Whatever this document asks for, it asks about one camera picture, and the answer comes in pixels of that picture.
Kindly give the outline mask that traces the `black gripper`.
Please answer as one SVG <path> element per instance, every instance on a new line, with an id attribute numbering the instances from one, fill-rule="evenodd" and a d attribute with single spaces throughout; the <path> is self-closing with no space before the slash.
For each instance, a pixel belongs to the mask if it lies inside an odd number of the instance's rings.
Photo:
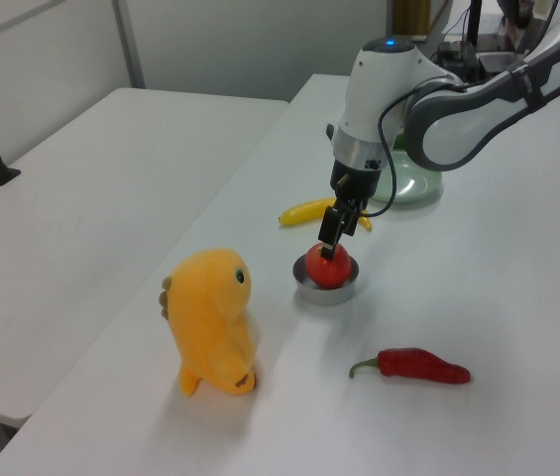
<path id="1" fill-rule="evenodd" d="M 335 161 L 330 185 L 338 199 L 325 208 L 320 225 L 318 240 L 320 255 L 332 260 L 343 234 L 353 236 L 366 202 L 376 192 L 380 180 L 380 170 L 358 170 Z"/>

